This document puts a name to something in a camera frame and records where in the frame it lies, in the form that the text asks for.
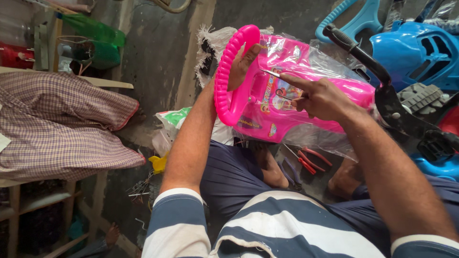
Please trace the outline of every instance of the light blue plastic handle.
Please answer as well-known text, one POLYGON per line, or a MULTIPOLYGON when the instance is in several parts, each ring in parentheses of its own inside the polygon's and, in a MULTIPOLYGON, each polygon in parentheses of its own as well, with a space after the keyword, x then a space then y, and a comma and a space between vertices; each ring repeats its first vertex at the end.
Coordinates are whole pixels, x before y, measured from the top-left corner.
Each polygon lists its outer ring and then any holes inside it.
MULTIPOLYGON (((316 37, 322 42, 332 43, 332 41, 323 34, 325 26, 333 22, 336 17, 342 14, 356 1, 357 0, 344 0, 344 2, 337 6, 317 27, 315 33, 316 37)), ((355 36, 364 28, 369 28, 375 33, 380 32, 383 26, 378 21, 378 8, 379 0, 367 0, 358 14, 340 30, 346 33, 354 42, 356 42, 355 36)))

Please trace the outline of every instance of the pink toy car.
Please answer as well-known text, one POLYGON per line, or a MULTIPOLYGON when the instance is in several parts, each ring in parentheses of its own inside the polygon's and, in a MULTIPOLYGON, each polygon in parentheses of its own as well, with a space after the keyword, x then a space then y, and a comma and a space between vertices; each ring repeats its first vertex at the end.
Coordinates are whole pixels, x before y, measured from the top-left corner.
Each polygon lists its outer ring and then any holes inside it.
POLYGON ((310 119, 306 111, 297 112, 290 100, 279 95, 295 99, 302 91, 260 68, 306 80, 317 81, 326 77, 359 106, 368 109, 374 102, 375 89, 370 84, 311 67, 308 44, 280 36, 260 35, 258 27, 246 25, 233 35, 223 51, 216 72, 214 99, 218 117, 224 124, 254 138, 279 143, 292 127, 302 123, 344 133, 337 122, 310 119), (231 64, 244 43, 243 54, 255 43, 260 43, 262 50, 249 67, 241 86, 227 92, 231 64))

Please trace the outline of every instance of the yellow plastic piece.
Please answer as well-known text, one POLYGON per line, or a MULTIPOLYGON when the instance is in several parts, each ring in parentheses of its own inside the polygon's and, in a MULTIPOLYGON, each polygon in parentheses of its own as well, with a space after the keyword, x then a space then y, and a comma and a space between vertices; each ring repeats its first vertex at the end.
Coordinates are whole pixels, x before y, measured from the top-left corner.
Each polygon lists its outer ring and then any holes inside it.
POLYGON ((164 171, 164 169, 166 168, 166 162, 168 160, 168 155, 169 155, 169 152, 166 152, 166 155, 164 155, 164 157, 160 158, 160 157, 152 156, 148 158, 148 160, 151 161, 151 163, 153 163, 153 169, 155 170, 153 172, 153 175, 159 174, 164 171))

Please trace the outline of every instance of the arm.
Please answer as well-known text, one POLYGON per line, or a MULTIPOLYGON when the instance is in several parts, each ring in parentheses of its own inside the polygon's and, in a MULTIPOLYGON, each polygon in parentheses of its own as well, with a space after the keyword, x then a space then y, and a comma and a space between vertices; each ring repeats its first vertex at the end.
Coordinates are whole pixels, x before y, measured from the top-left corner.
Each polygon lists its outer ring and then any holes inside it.
MULTIPOLYGON (((244 81, 245 74, 261 50, 253 45, 242 57, 242 50, 233 61, 229 73, 228 91, 244 81)), ((206 167, 209 142, 217 112, 213 101, 213 79, 204 87, 186 117, 172 149, 164 172, 160 193, 172 188, 189 188, 197 193, 206 167)))
POLYGON ((304 90, 292 102, 310 117, 334 120, 344 128, 364 171, 371 200, 392 241, 427 234, 457 241, 458 235, 431 184, 402 149, 364 109, 327 79, 306 81, 286 74, 281 79, 304 90))

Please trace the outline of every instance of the hand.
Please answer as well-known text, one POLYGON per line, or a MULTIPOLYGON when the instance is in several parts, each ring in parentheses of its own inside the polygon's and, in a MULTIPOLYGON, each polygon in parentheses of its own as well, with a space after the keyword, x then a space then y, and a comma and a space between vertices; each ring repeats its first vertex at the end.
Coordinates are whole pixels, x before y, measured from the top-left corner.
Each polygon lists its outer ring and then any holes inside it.
POLYGON ((322 78, 319 81, 307 81, 285 73, 280 75, 283 81, 293 85, 303 93, 301 97, 292 100, 292 106, 300 112, 305 109, 309 118, 317 117, 326 121, 341 122, 355 112, 364 111, 363 108, 352 102, 344 92, 338 89, 331 81, 322 78))
POLYGON ((247 70, 249 69, 249 66, 252 64, 255 58, 257 58, 258 54, 260 53, 260 50, 260 44, 253 45, 249 50, 247 50, 244 56, 242 56, 244 48, 241 48, 239 50, 236 57, 234 57, 233 64, 231 65, 227 91, 237 89, 242 84, 242 82, 244 82, 247 70))

